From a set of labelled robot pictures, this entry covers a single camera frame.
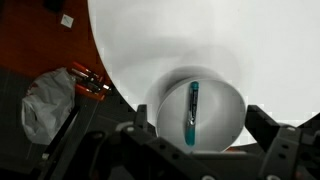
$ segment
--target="wooden floor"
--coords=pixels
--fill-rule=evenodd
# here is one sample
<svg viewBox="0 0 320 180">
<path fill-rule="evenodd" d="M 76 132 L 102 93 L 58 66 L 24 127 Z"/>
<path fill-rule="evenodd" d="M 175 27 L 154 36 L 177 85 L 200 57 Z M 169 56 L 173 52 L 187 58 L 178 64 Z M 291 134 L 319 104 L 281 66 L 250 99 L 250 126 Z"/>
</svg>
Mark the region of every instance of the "wooden floor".
<svg viewBox="0 0 320 180">
<path fill-rule="evenodd" d="M 37 77 L 77 61 L 104 75 L 109 84 L 93 39 L 87 0 L 65 0 L 60 13 L 46 9 L 43 2 L 4 0 L 0 5 L 0 66 Z M 74 18 L 71 29 L 60 24 L 63 14 Z"/>
</svg>

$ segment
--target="metal screw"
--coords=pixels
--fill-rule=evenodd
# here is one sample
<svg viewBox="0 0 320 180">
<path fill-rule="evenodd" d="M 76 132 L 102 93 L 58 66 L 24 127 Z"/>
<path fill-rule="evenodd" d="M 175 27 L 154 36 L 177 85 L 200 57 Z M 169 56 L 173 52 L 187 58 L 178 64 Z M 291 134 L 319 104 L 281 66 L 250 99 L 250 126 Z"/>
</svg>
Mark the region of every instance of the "metal screw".
<svg viewBox="0 0 320 180">
<path fill-rule="evenodd" d="M 214 177 L 209 176 L 209 175 L 205 175 L 201 178 L 201 180 L 216 180 Z"/>
<path fill-rule="evenodd" d="M 293 127 L 287 127 L 287 129 L 288 129 L 289 131 L 295 131 L 295 130 L 296 130 L 296 129 L 293 128 Z"/>
<path fill-rule="evenodd" d="M 275 175 L 269 175 L 266 178 L 267 180 L 281 180 L 278 176 Z"/>
<path fill-rule="evenodd" d="M 95 133 L 95 134 L 92 135 L 92 137 L 93 137 L 94 139 L 102 138 L 102 136 L 103 136 L 102 133 Z"/>
<path fill-rule="evenodd" d="M 133 128 L 133 127 L 128 127 L 128 128 L 127 128 L 127 131 L 128 131 L 128 132 L 132 132 L 132 131 L 134 131 L 134 128 Z"/>
</svg>

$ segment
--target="crumpled plastic bag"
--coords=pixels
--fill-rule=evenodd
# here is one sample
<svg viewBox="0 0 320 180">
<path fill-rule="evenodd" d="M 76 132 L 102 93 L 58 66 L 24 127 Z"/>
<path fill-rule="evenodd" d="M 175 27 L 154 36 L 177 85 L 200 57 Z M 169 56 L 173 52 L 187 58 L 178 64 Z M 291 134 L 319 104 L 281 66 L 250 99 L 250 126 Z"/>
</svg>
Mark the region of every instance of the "crumpled plastic bag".
<svg viewBox="0 0 320 180">
<path fill-rule="evenodd" d="M 22 99 L 21 120 L 28 139 L 49 145 L 74 107 L 75 81 L 66 68 L 39 76 Z"/>
</svg>

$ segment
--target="blue pen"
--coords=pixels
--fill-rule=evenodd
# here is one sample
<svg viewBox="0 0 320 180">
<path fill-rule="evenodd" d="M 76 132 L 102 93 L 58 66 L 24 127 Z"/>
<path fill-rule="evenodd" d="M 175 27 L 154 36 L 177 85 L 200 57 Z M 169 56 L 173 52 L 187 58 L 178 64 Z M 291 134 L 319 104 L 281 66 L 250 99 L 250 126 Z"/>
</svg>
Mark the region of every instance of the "blue pen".
<svg viewBox="0 0 320 180">
<path fill-rule="evenodd" d="M 188 119 L 186 127 L 186 143 L 188 146 L 193 146 L 195 143 L 195 127 L 196 127 L 196 113 L 198 104 L 199 83 L 194 81 L 190 85 L 190 102 L 188 110 Z"/>
</svg>

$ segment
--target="white table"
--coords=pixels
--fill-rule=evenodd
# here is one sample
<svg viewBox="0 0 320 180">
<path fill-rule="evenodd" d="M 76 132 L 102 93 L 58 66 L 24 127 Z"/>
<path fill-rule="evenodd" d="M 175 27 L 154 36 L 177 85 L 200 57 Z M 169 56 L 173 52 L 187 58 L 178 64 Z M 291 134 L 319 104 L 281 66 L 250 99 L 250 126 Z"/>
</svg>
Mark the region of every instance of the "white table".
<svg viewBox="0 0 320 180">
<path fill-rule="evenodd" d="M 259 105 L 278 122 L 297 126 L 320 110 L 320 1 L 88 0 L 88 4 L 106 70 L 134 109 L 148 104 L 153 125 L 163 86 L 174 79 L 169 72 L 182 68 L 173 74 L 185 73 L 184 67 L 193 66 L 222 77 L 247 104 Z M 252 142 L 244 130 L 234 145 Z"/>
</svg>

